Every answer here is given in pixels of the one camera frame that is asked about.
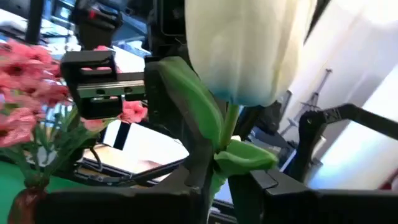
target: pink flower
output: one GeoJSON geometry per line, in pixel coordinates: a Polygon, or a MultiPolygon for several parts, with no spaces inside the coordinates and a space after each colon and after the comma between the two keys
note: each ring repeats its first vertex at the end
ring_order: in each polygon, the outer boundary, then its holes
{"type": "Polygon", "coordinates": [[[2,72],[11,77],[27,76],[38,80],[53,78],[45,73],[45,65],[38,60],[27,60],[21,57],[7,58],[0,65],[2,72]]]}
{"type": "Polygon", "coordinates": [[[1,101],[6,103],[15,103],[14,96],[8,88],[0,88],[1,101]]]}
{"type": "Polygon", "coordinates": [[[6,118],[0,117],[0,147],[29,142],[36,125],[35,116],[28,108],[17,108],[6,118]]]}
{"type": "Polygon", "coordinates": [[[6,44],[1,45],[1,55],[20,55],[26,58],[32,58],[34,55],[33,50],[25,44],[18,43],[11,39],[6,44]]]}
{"type": "Polygon", "coordinates": [[[62,77],[59,61],[53,60],[51,65],[47,67],[47,71],[50,72],[55,78],[62,77]]]}
{"type": "Polygon", "coordinates": [[[109,48],[107,48],[106,46],[100,45],[97,48],[95,48],[94,50],[107,51],[107,50],[109,50],[109,48]]]}
{"type": "Polygon", "coordinates": [[[20,84],[15,78],[9,76],[5,72],[0,72],[0,88],[18,89],[19,87],[20,84]]]}
{"type": "Polygon", "coordinates": [[[32,96],[40,100],[43,104],[54,107],[58,103],[68,101],[69,89],[54,82],[46,84],[43,82],[43,88],[37,89],[32,96]]]}
{"type": "Polygon", "coordinates": [[[14,96],[14,102],[18,103],[20,107],[29,108],[34,115],[40,118],[44,113],[41,102],[33,97],[27,95],[17,95],[14,96]]]}
{"type": "Polygon", "coordinates": [[[41,61],[44,64],[51,64],[52,56],[47,49],[40,45],[35,45],[31,47],[31,51],[32,55],[30,56],[30,59],[41,61]]]}
{"type": "Polygon", "coordinates": [[[138,123],[147,115],[148,109],[141,105],[140,101],[124,101],[123,113],[118,116],[122,122],[138,123]]]}
{"type": "Polygon", "coordinates": [[[80,118],[81,122],[83,122],[85,128],[89,131],[101,131],[105,128],[104,121],[102,119],[84,119],[80,118]]]}
{"type": "Polygon", "coordinates": [[[45,84],[47,84],[42,80],[36,80],[29,77],[20,77],[18,78],[18,81],[19,84],[21,85],[19,89],[27,93],[28,95],[33,94],[37,90],[43,90],[43,88],[45,88],[45,84]]]}

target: screw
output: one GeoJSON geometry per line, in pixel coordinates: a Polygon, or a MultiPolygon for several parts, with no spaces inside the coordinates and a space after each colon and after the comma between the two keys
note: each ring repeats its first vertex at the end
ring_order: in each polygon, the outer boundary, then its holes
{"type": "Polygon", "coordinates": [[[195,193],[195,194],[199,194],[200,193],[200,188],[197,186],[191,187],[191,192],[195,193]]]}
{"type": "Polygon", "coordinates": [[[132,88],[131,87],[125,87],[124,88],[125,93],[132,93],[132,88]]]}
{"type": "Polygon", "coordinates": [[[105,95],[105,90],[99,89],[99,90],[96,90],[95,93],[97,95],[105,95]]]}

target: black cable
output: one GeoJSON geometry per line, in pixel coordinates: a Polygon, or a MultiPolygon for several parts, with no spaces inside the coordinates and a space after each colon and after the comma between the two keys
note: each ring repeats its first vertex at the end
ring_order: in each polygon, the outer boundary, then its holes
{"type": "Polygon", "coordinates": [[[88,165],[88,164],[84,164],[83,166],[88,167],[90,169],[93,169],[93,170],[95,170],[97,172],[102,172],[103,164],[101,162],[101,159],[100,159],[98,153],[94,150],[94,147],[90,147],[90,152],[94,155],[94,157],[95,157],[95,159],[97,161],[98,167],[95,168],[95,167],[93,167],[91,165],[88,165]]]}

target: brown vase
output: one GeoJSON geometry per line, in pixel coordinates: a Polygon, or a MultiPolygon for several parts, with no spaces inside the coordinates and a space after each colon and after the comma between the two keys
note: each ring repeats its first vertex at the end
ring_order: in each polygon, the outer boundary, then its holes
{"type": "Polygon", "coordinates": [[[49,181],[42,181],[40,184],[24,182],[26,189],[20,191],[12,202],[8,213],[7,224],[34,224],[34,213],[37,202],[46,195],[46,187],[49,181]]]}

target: tulip leaf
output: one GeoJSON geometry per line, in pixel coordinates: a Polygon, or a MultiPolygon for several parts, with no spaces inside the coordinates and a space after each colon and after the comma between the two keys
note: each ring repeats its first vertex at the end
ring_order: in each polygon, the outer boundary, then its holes
{"type": "Polygon", "coordinates": [[[159,65],[164,82],[184,98],[202,136],[218,148],[223,118],[209,90],[184,59],[168,57],[159,65]]]}
{"type": "Polygon", "coordinates": [[[247,174],[251,170],[268,170],[278,161],[271,152],[237,140],[231,140],[225,151],[214,155],[214,160],[228,177],[247,174]]]}

